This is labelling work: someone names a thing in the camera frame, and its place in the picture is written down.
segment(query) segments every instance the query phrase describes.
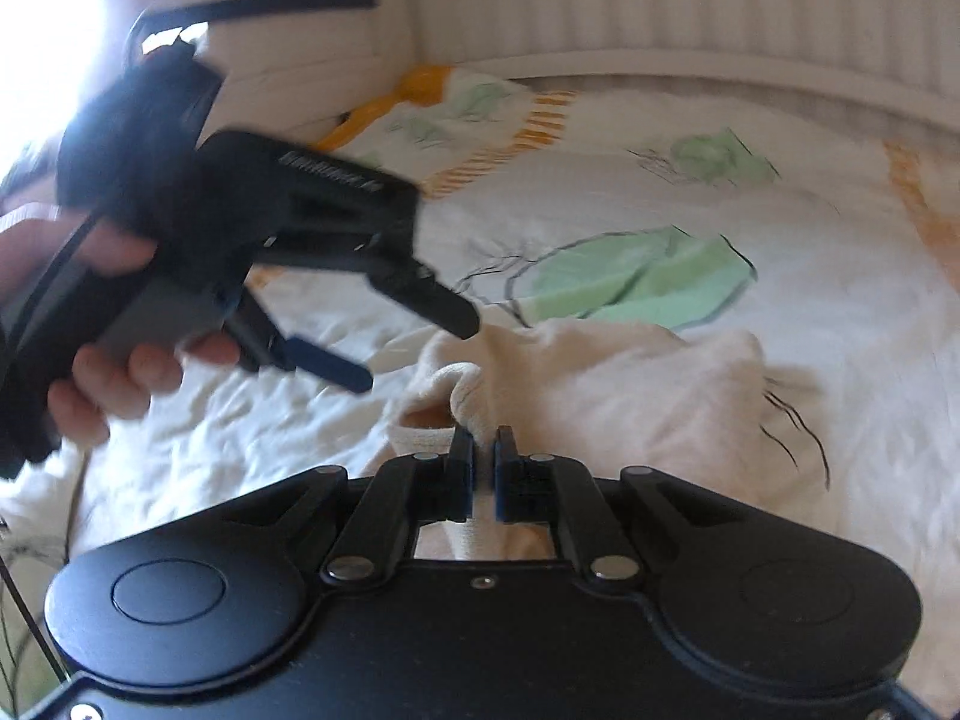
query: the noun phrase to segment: human hand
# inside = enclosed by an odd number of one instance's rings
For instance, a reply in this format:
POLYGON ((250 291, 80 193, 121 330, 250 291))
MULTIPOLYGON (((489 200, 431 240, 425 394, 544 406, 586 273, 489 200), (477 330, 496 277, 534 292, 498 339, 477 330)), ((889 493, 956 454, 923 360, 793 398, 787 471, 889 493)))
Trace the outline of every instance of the human hand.
MULTIPOLYGON (((53 258, 82 221, 83 214, 44 203, 22 206, 0 218, 0 305, 53 258)), ((139 271, 156 250, 154 242, 103 221, 76 256, 98 274, 112 276, 139 271)), ((235 365, 240 354, 223 333, 201 338, 188 351, 214 365, 235 365)), ((50 386, 47 407, 64 437, 80 446, 96 446, 109 438, 108 415, 141 418, 151 395, 175 391, 183 376, 170 349, 143 343, 122 367, 90 344, 77 352, 73 377, 50 386)))

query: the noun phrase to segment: beige garment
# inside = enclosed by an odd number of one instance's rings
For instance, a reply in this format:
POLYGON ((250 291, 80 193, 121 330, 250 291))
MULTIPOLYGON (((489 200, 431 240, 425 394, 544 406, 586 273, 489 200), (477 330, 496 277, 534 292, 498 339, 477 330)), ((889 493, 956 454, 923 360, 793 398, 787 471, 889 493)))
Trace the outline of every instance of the beige garment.
POLYGON ((445 452, 454 421, 480 447, 474 519, 421 532, 418 557, 544 557, 540 529, 493 519, 490 447, 510 425, 522 454, 583 461, 594 476, 654 466, 755 503, 747 458, 760 435, 764 369, 757 339, 727 332, 688 343, 639 322, 551 319, 532 329, 487 324, 469 341, 438 333, 395 404, 397 454, 445 452))

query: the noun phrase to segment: orange striped print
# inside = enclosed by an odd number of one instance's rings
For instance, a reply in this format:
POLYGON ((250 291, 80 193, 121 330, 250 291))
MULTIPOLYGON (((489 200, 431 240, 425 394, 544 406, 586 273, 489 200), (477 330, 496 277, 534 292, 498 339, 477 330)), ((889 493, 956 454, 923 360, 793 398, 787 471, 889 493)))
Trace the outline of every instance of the orange striped print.
POLYGON ((534 108, 522 127, 515 132, 509 146, 481 148, 457 167, 434 173, 421 184, 426 199, 439 200, 472 184, 477 178, 493 172, 526 151, 537 151, 563 138, 566 130, 565 108, 576 92, 547 92, 534 98, 534 108))
POLYGON ((896 196, 904 204, 923 245, 960 293, 960 218, 940 214, 926 204, 917 151, 900 143, 884 142, 883 147, 890 166, 890 184, 896 196))

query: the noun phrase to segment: silver screw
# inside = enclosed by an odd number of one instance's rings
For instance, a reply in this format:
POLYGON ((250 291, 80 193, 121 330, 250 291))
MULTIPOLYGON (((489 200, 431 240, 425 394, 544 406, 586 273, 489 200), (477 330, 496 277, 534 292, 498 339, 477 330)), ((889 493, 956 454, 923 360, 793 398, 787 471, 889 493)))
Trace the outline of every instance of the silver screw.
POLYGON ((342 555, 330 560, 326 573, 338 581, 361 581, 373 576, 376 566, 362 555, 342 555))
POLYGON ((496 577, 473 577, 470 586, 474 590, 492 590, 496 587, 496 577))
POLYGON ((590 571, 597 579, 623 581, 637 576, 640 566, 636 560, 626 555, 604 555, 590 564, 590 571))
POLYGON ((76 704, 70 709, 70 720, 104 720, 104 717, 90 704, 76 704))

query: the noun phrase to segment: bed sheet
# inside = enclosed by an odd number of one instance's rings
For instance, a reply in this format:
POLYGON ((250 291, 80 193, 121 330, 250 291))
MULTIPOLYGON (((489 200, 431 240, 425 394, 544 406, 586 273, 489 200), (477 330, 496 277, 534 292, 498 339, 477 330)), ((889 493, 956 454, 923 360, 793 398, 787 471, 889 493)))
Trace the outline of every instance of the bed sheet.
MULTIPOLYGON (((710 300, 674 317, 677 332, 745 328, 767 357, 776 400, 762 427, 771 439, 754 458, 764 507, 867 544, 910 573, 925 619, 904 680, 953 712, 960 163, 726 98, 534 94, 462 71, 443 78, 439 101, 401 95, 335 143, 345 156, 421 182, 429 200, 419 257, 505 324, 535 322, 542 306, 557 305, 544 295, 558 289, 576 293, 562 301, 572 308, 560 309, 573 316, 609 313, 640 295, 640 309, 636 301, 628 308, 641 318, 651 295, 687 290, 689 306, 689 290, 706 290, 710 300), (702 258, 691 269, 661 257, 665 282, 643 281, 644 261, 640 274, 601 283, 613 255, 597 242, 642 242, 672 229, 714 252, 726 242, 749 263, 749 277, 717 287, 719 271, 702 258)), ((110 444, 91 458, 74 553, 316 464, 357 475, 389 456, 390 404, 432 328, 354 277, 264 269, 256 283, 285 330, 365 360, 373 392, 356 398, 299 373, 189 365, 178 395, 158 399, 142 423, 114 425, 110 444)), ((616 320, 616 311, 594 319, 616 320)), ((64 511, 78 463, 68 449, 51 470, 21 478, 23 517, 64 511), (54 473, 61 484, 51 484, 54 473)), ((62 544, 59 519, 35 531, 62 544)), ((43 576, 32 580, 35 597, 43 584, 43 576)))

